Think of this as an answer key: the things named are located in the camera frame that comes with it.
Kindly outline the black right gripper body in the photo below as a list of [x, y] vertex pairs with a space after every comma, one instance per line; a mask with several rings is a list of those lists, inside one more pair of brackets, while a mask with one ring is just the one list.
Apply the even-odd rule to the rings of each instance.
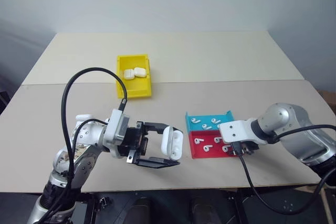
[[241, 147], [243, 155], [245, 154], [251, 155], [254, 153], [254, 151], [259, 150], [259, 145], [252, 141], [241, 142]]

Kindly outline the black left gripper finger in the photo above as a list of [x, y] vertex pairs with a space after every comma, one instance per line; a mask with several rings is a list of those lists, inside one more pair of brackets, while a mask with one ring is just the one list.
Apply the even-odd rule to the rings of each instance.
[[164, 123], [144, 122], [144, 130], [146, 132], [157, 132], [157, 134], [163, 134], [167, 127], [168, 125]]
[[149, 157], [148, 159], [138, 158], [135, 164], [141, 167], [160, 169], [179, 165], [180, 162], [165, 158]]

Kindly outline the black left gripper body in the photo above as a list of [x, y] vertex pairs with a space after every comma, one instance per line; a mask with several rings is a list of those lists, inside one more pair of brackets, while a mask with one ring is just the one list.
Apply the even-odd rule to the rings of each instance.
[[148, 144], [148, 131], [144, 122], [138, 121], [136, 127], [128, 127], [118, 152], [121, 157], [127, 158], [127, 163], [137, 166], [148, 166], [144, 156]]

